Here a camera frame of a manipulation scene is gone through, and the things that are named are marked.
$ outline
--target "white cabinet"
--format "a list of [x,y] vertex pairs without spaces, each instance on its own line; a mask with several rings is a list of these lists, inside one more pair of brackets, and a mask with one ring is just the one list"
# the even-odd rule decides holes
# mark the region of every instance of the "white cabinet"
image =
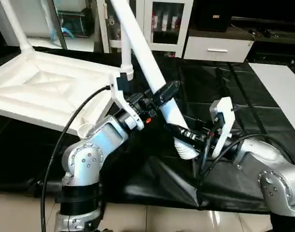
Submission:
[[184,59],[244,62],[253,41],[190,36]]
[[182,57],[193,0],[145,0],[144,36],[153,51]]
[[[110,0],[97,0],[103,50],[121,47],[120,23]],[[182,57],[193,0],[130,0],[130,7],[153,51]]]
[[[144,0],[129,0],[129,5],[133,11],[137,22],[143,31],[144,27]],[[100,22],[103,50],[109,53],[112,48],[120,48],[120,22],[116,16],[110,0],[97,0],[98,15]]]

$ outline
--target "drawer handle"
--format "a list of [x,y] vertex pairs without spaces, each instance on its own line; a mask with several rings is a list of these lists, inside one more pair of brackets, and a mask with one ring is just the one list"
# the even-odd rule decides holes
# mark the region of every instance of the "drawer handle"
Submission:
[[226,49],[213,49],[213,48],[208,48],[207,51],[208,52],[223,52],[223,53],[228,52],[228,50],[226,50]]

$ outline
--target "silver robotic arm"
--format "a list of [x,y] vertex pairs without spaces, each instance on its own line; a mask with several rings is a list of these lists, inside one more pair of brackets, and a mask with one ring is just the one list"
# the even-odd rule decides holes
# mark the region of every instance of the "silver robotic arm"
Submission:
[[99,172],[106,157],[128,139],[128,133],[113,116],[105,117],[87,136],[67,148],[62,157],[63,199],[56,215],[55,232],[95,231]]
[[124,73],[111,79],[112,99],[120,107],[114,116],[98,122],[81,141],[69,146],[63,154],[59,197],[60,211],[56,214],[55,232],[94,232],[101,220],[98,208],[99,172],[107,156],[128,140],[128,134],[144,128],[156,112],[169,102],[180,83],[170,82],[154,95],[150,91],[133,94],[126,101]]
[[[210,107],[213,123],[221,121],[221,127],[214,134],[211,158],[220,158],[233,142],[237,141],[230,133],[235,115],[229,97],[215,101]],[[203,151],[211,130],[201,130],[199,134],[177,125],[165,127],[173,136],[187,141],[199,151]],[[272,213],[295,217],[295,165],[289,163],[274,146],[254,138],[246,138],[233,146],[229,153],[233,165],[261,188],[264,199]]]

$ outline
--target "white board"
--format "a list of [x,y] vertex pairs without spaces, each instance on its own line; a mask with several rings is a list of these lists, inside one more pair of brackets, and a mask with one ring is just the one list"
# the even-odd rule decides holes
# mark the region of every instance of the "white board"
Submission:
[[[0,66],[0,115],[61,131],[93,92],[109,84],[119,68],[41,52],[20,54]],[[112,105],[110,91],[98,94],[68,133],[96,123]]]

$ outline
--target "white plastic tube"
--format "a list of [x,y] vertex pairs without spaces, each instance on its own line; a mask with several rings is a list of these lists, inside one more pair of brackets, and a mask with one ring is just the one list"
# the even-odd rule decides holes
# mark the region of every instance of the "white plastic tube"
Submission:
[[27,37],[25,35],[25,33],[23,32],[23,29],[21,27],[21,25],[18,22],[18,19],[15,15],[15,12],[10,4],[9,0],[0,0],[2,7],[9,19],[9,22],[13,28],[13,31],[17,37],[17,40],[20,43],[20,48],[22,53],[27,53],[27,52],[33,52],[33,47],[31,46],[31,44],[29,43],[29,41],[27,40]]
[[[111,3],[130,40],[132,49],[143,70],[148,85],[150,86],[152,92],[155,93],[166,83],[166,81],[155,61],[151,50],[149,49],[149,46],[141,32],[133,12],[127,0],[111,0]],[[161,111],[167,123],[173,123],[188,128],[174,99],[165,104],[161,108]],[[175,148],[182,159],[189,160],[198,155],[193,147],[189,144],[184,143],[176,138],[174,138],[174,140]]]
[[133,67],[131,64],[131,45],[123,25],[121,25],[122,65],[121,72],[127,73],[128,81],[133,79]]

